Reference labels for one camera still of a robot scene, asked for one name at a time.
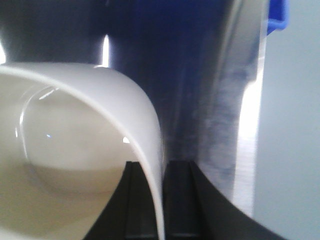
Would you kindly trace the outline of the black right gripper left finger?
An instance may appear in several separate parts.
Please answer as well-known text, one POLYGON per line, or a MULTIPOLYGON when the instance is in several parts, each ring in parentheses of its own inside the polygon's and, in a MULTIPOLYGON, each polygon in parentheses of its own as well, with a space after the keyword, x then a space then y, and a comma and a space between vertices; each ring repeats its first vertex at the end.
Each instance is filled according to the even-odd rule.
POLYGON ((158 239, 153 198, 139 162, 125 164, 116 190, 84 239, 158 239))

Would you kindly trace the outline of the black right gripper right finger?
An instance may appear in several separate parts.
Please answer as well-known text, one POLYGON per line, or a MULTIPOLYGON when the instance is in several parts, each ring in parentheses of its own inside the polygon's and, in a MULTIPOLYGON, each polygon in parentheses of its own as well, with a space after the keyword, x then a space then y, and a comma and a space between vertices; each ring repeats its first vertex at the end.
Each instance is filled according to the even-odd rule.
POLYGON ((168 240, 282 239, 235 207, 193 161, 168 163, 163 200, 168 240))

